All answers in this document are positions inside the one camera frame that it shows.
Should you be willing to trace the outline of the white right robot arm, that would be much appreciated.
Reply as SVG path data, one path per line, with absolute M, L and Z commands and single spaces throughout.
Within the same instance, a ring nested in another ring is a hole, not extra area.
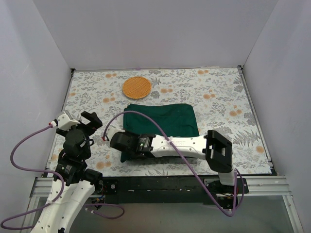
M 169 137 L 157 134 L 136 134 L 109 127 L 104 139 L 109 146 L 129 155 L 130 159 L 163 157 L 196 158 L 207 161 L 209 168 L 218 173 L 219 181 L 208 187 L 215 194 L 241 193 L 245 188 L 242 180 L 235 178 L 232 163 L 232 143 L 219 132 L 209 130 L 207 135 L 196 137 Z

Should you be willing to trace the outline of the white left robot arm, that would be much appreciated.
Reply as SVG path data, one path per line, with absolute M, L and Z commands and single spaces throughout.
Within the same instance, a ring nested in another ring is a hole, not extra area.
M 92 194 L 103 190 L 102 173 L 89 169 L 86 161 L 91 157 L 91 136 L 103 123 L 95 112 L 81 113 L 89 122 L 75 120 L 67 111 L 57 117 L 57 134 L 65 138 L 58 155 L 56 174 L 53 176 L 47 207 L 32 229 L 34 233 L 67 233 Z

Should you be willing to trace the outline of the round woven bamboo tray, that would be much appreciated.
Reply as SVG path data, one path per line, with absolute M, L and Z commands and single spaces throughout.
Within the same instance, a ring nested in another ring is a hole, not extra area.
M 142 76 L 131 77 L 122 86 L 123 94 L 134 100 L 146 97 L 151 92 L 151 89 L 151 82 Z

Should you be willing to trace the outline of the green surgical cloth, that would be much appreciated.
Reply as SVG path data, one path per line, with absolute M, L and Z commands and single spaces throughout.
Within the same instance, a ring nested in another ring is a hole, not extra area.
M 162 106 L 130 104 L 124 111 L 136 111 L 150 117 L 162 128 L 167 136 L 199 136 L 195 113 L 193 107 L 189 104 L 180 103 Z M 123 128 L 136 134 L 162 135 L 161 131 L 151 121 L 134 113 L 123 115 Z

